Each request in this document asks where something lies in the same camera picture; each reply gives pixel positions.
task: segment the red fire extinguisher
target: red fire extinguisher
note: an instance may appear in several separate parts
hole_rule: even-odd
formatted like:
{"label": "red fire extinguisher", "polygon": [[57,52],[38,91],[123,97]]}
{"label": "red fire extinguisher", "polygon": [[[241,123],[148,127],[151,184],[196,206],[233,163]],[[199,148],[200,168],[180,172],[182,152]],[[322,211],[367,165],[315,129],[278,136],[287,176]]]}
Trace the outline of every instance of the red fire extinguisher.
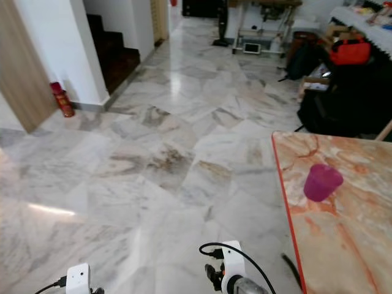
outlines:
{"label": "red fire extinguisher", "polygon": [[71,102],[67,96],[67,91],[63,90],[60,83],[50,83],[51,90],[56,98],[57,104],[66,118],[75,115],[75,111],[71,106]]}

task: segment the pink cup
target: pink cup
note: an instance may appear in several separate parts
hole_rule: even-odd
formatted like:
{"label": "pink cup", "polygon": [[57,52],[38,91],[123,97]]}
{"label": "pink cup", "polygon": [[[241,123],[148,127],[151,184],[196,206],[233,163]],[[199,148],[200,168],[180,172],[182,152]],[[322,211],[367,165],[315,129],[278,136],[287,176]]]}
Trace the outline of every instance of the pink cup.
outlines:
{"label": "pink cup", "polygon": [[310,200],[321,202],[341,184],[343,184],[343,177],[336,169],[325,164],[315,164],[307,176],[304,192]]}

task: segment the white tablecloth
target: white tablecloth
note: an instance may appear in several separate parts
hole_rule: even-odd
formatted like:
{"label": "white tablecloth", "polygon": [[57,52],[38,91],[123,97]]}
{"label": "white tablecloth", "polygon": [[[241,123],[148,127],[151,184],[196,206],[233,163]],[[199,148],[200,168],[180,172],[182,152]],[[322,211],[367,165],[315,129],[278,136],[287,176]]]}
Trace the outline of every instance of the white tablecloth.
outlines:
{"label": "white tablecloth", "polygon": [[336,7],[331,12],[331,16],[337,18],[347,26],[353,26],[366,34],[366,37],[380,50],[389,55],[392,60],[392,31],[381,28],[380,26],[369,26],[364,17],[355,13],[348,7]]}

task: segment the staircase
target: staircase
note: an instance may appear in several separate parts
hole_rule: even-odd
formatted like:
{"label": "staircase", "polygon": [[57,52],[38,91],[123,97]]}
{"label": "staircase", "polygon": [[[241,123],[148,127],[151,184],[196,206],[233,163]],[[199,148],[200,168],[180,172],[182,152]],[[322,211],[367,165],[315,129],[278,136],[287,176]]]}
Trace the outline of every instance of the staircase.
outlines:
{"label": "staircase", "polygon": [[87,19],[106,88],[112,94],[140,64],[140,54],[137,49],[124,47],[122,33],[104,31],[100,15],[87,14]]}

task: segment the marble floor tile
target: marble floor tile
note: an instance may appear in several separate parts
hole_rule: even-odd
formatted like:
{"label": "marble floor tile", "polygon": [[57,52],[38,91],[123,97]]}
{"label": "marble floor tile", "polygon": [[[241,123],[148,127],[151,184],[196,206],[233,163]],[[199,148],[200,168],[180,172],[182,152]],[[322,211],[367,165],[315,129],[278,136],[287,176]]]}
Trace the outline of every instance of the marble floor tile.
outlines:
{"label": "marble floor tile", "polygon": [[300,124],[298,82],[277,82],[277,56],[211,46],[216,20],[176,24],[107,112],[0,129],[0,294],[83,262],[106,293],[212,294],[204,265],[220,264],[198,247],[233,239],[278,293],[300,293],[280,256],[291,243],[270,139]]}

